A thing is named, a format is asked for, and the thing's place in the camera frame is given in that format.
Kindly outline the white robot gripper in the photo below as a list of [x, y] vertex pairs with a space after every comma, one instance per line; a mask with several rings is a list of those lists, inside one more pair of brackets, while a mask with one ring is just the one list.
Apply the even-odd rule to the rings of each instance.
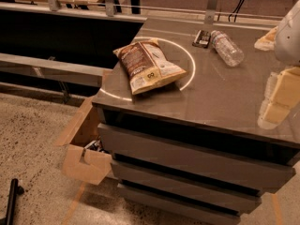
[[[281, 20], [278, 27], [272, 28], [254, 43], [261, 51], [273, 51], [277, 60], [300, 65], [300, 0]], [[289, 67], [279, 73], [272, 72], [264, 91], [258, 126], [274, 129], [289, 115], [300, 102], [300, 67]]]

